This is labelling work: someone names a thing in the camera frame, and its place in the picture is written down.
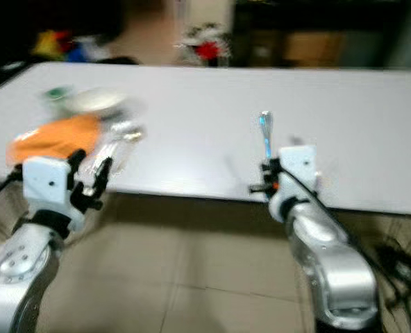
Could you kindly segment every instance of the white table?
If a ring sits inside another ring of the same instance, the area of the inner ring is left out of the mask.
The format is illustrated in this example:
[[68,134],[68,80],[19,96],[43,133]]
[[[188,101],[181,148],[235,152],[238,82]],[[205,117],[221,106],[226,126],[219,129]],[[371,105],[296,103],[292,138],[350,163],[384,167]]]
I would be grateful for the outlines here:
[[330,207],[411,214],[411,74],[377,71],[38,65],[0,89],[0,178],[6,144],[54,118],[44,91],[114,87],[148,136],[112,179],[115,191],[263,200],[257,118],[274,114],[275,147],[317,146]]

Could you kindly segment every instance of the floor tile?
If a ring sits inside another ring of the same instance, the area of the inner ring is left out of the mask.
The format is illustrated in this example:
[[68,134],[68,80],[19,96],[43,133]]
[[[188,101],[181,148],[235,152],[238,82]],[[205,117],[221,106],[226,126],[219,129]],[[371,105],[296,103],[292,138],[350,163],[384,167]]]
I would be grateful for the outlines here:
[[392,313],[385,309],[383,311],[383,322],[385,323],[386,330],[389,333],[409,332],[410,327],[408,325],[408,317],[402,306],[397,306],[392,310]]
[[294,260],[263,206],[196,202],[183,237],[176,283],[296,300]]
[[169,284],[66,274],[44,296],[38,333],[159,333]]
[[9,184],[0,193],[0,240],[11,234],[16,221],[28,210],[22,198],[22,187],[17,183]]
[[118,195],[115,219],[156,228],[184,228],[190,221],[187,213],[194,202],[186,198]]
[[301,323],[305,333],[315,332],[315,317],[309,302],[300,303]]
[[63,271],[142,282],[174,279],[179,230],[112,223],[66,250]]
[[355,234],[383,235],[393,221],[392,216],[368,213],[338,212],[337,217]]
[[302,332],[295,302],[179,287],[162,333]]
[[295,277],[296,277],[296,289],[299,297],[299,302],[310,302],[312,294],[310,293],[310,284],[308,277],[305,275],[303,269],[295,263]]

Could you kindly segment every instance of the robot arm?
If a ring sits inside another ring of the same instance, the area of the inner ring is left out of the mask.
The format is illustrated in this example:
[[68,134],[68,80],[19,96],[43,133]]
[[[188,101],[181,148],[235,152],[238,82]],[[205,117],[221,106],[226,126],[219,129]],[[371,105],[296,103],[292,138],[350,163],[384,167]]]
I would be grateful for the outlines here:
[[0,333],[33,333],[45,290],[58,272],[69,231],[83,227],[87,208],[101,208],[112,160],[104,161],[90,195],[74,174],[85,158],[76,151],[68,160],[32,157],[22,166],[24,197],[31,219],[23,219],[0,245]]
[[250,190],[265,193],[271,216],[285,225],[292,254],[310,283],[317,331],[381,332],[371,267],[345,229],[309,195],[317,184],[314,147],[283,148],[279,158],[266,152],[264,183]]

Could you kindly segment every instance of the orange cloth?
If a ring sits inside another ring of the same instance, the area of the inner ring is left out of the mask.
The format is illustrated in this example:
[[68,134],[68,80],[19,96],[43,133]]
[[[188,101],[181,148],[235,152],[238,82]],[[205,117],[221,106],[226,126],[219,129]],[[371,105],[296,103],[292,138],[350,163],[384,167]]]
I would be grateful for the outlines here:
[[7,164],[19,164],[31,156],[67,158],[77,149],[90,154],[101,132],[92,115],[54,121],[16,138],[7,150]]

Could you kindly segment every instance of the tiled floor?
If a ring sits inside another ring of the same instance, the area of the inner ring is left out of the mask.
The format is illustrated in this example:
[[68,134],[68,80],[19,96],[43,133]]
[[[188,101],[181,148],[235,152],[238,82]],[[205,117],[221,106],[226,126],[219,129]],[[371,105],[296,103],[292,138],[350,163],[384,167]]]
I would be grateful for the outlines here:
[[118,196],[103,216],[67,249],[38,332],[305,331],[296,266],[264,207]]

